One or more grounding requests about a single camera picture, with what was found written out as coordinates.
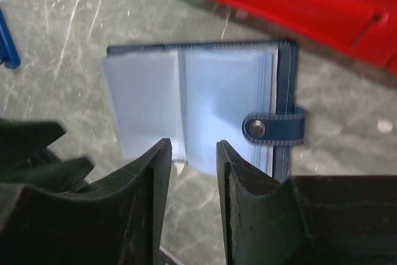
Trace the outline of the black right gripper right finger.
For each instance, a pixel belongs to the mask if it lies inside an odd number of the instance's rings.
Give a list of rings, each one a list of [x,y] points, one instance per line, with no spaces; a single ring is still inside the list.
[[[395,264],[395,176],[284,182],[216,145],[228,264]]]

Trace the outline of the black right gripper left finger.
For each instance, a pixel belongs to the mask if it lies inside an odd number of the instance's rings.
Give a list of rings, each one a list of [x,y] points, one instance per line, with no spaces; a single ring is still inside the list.
[[[157,264],[172,164],[167,138],[74,192],[1,186],[2,264]]]

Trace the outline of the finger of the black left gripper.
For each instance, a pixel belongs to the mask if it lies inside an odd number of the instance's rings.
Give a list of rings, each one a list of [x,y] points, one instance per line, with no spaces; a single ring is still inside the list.
[[[86,186],[86,176],[94,169],[87,157],[33,164],[24,162],[1,171],[2,183],[30,184],[50,192],[72,192]]]
[[[1,169],[26,161],[65,133],[54,121],[1,120]]]

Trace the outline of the blue leather card holder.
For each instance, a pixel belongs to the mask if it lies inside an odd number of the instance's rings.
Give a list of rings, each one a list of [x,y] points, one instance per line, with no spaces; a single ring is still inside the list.
[[[305,137],[297,52],[292,40],[109,46],[101,70],[123,158],[168,138],[174,161],[214,175],[216,144],[226,140],[285,180],[290,149]]]

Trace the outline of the blue black handled tool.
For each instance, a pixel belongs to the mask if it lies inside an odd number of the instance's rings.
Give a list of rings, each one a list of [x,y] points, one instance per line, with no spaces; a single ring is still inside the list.
[[[0,10],[0,34],[1,64],[7,69],[14,70],[20,66],[20,57],[2,10]]]

